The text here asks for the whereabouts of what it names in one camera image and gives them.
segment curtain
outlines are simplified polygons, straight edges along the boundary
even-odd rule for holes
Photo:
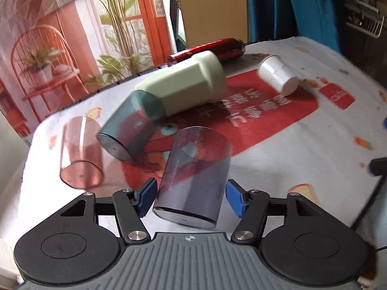
[[[250,41],[305,36],[340,52],[344,0],[247,0]]]

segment red thermos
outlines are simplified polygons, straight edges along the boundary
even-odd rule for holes
[[[168,65],[171,66],[187,60],[194,54],[206,50],[213,52],[219,61],[223,63],[225,61],[240,58],[243,53],[245,53],[245,46],[241,40],[235,38],[222,39],[172,54],[167,58]]]

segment gray ribbed plate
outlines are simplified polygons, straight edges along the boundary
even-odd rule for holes
[[[26,282],[19,290],[49,290]],[[61,290],[307,290],[272,273],[255,249],[230,243],[223,233],[158,233],[128,247],[118,263],[96,279]],[[319,290],[359,290],[356,282]]]

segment tablecloth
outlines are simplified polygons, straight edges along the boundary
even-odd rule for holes
[[[281,56],[304,80],[293,95],[281,97],[256,76],[259,62],[268,54]],[[201,124],[231,140],[234,152],[229,178],[242,187],[258,188],[273,197],[299,190],[351,225],[377,184],[377,178],[367,171],[368,162],[387,155],[387,92],[340,54],[304,37],[249,45],[246,55],[224,69],[229,97],[168,119],[144,150],[143,171],[121,164],[104,151],[104,183],[93,191],[108,196],[128,186],[137,187],[149,175],[159,180],[174,134],[179,128]],[[59,178],[65,123],[88,115],[102,126],[148,76],[104,90],[39,125],[24,169],[18,219],[7,241],[10,245],[83,192]],[[224,199],[214,231],[230,236],[238,221]],[[267,229],[280,221],[268,221]],[[203,232],[165,222],[151,211],[143,222],[151,235]],[[100,221],[115,231],[113,223],[109,218]]]

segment wooden chair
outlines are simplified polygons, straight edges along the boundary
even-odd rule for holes
[[[69,69],[62,73],[53,75],[53,79],[47,84],[37,86],[35,85],[35,80],[32,73],[24,72],[26,65],[24,64],[23,59],[29,55],[30,51],[42,47],[53,47],[57,50],[62,50],[62,53],[57,56],[57,61],[53,63],[52,69],[54,72],[55,67],[58,67],[59,65],[66,65],[69,67]],[[35,113],[39,123],[42,122],[43,119],[38,114],[34,106],[32,101],[33,97],[41,96],[47,106],[47,109],[50,112],[53,112],[55,110],[52,110],[49,106],[45,97],[45,93],[61,87],[67,96],[71,99],[71,101],[74,102],[74,98],[71,96],[71,93],[67,87],[67,82],[73,78],[81,85],[81,90],[85,94],[89,94],[82,80],[79,78],[79,70],[77,69],[74,56],[72,55],[66,40],[61,35],[61,33],[52,26],[39,25],[32,27],[23,33],[16,41],[12,49],[11,64],[20,87],[24,92],[24,100],[28,100],[30,103],[31,108]]]

